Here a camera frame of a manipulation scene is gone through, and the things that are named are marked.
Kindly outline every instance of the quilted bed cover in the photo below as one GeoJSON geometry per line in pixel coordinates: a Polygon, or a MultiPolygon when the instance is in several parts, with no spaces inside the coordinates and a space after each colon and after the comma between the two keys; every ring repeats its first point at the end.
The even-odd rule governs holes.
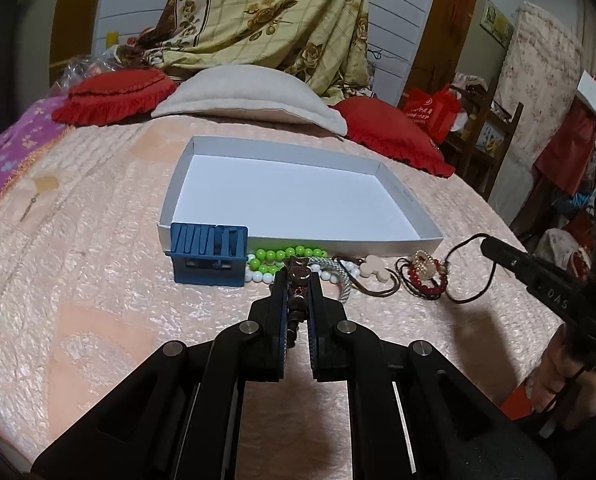
{"type": "MultiPolygon", "coordinates": [[[[163,342],[210,340],[268,295],[264,283],[173,281],[156,221],[179,155],[201,134],[381,160],[444,232],[437,257],[478,232],[520,247],[459,177],[430,176],[318,128],[176,116],[73,130],[0,200],[0,437],[30,462],[163,342]],[[47,179],[57,187],[43,189],[23,219],[38,182],[47,179]]],[[[294,200],[273,203],[254,176],[247,178],[252,206],[265,203],[278,221],[300,207],[294,200]]],[[[327,221],[308,204],[305,216],[327,221]]],[[[472,244],[452,257],[450,288],[470,296],[489,272],[490,262],[472,244]]],[[[323,288],[337,298],[336,285],[323,288]]],[[[354,290],[346,309],[383,339],[427,339],[498,403],[536,365],[559,322],[504,269],[466,306],[422,301],[405,290],[386,299],[354,290]]],[[[351,478],[347,387],[312,380],[306,339],[302,333],[289,350],[284,381],[247,386],[239,478],[351,478]]]]}

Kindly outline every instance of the human hand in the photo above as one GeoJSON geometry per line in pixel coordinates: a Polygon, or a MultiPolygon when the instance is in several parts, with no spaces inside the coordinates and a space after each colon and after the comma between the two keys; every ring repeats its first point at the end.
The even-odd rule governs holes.
{"type": "MultiPolygon", "coordinates": [[[[563,387],[566,378],[573,377],[582,363],[575,361],[564,346],[564,325],[561,325],[551,338],[542,354],[531,390],[531,403],[536,412],[543,412],[556,393],[563,387]]],[[[596,415],[596,372],[584,372],[577,383],[581,386],[580,395],[574,408],[562,422],[565,430],[573,430],[583,421],[596,415]]]]}

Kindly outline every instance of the blue container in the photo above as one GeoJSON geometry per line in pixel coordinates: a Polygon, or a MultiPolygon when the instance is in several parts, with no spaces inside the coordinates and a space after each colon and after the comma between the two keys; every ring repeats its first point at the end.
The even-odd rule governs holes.
{"type": "Polygon", "coordinates": [[[171,224],[171,257],[176,283],[243,286],[247,265],[247,228],[171,224]]]}

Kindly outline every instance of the cushion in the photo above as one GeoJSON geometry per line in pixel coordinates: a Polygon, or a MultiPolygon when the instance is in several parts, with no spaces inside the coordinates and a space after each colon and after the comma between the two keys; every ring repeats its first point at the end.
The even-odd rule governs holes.
{"type": "Polygon", "coordinates": [[[347,121],[347,135],[354,142],[436,176],[449,177],[455,172],[433,140],[395,106],[356,96],[334,108],[347,121]]]}
{"type": "Polygon", "coordinates": [[[222,65],[188,79],[151,114],[200,114],[254,121],[317,124],[344,136],[347,124],[305,83],[273,68],[222,65]]]}
{"type": "Polygon", "coordinates": [[[85,79],[69,90],[69,98],[54,110],[52,119],[66,124],[117,123],[149,112],[175,90],[162,70],[119,70],[85,79]]]}

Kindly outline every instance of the floral purple blanket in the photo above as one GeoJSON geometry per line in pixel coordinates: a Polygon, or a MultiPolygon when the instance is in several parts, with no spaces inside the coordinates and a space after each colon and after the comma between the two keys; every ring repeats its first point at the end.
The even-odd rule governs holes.
{"type": "Polygon", "coordinates": [[[66,131],[65,124],[52,121],[52,112],[64,100],[57,96],[36,101],[0,134],[0,197],[66,131]]]}

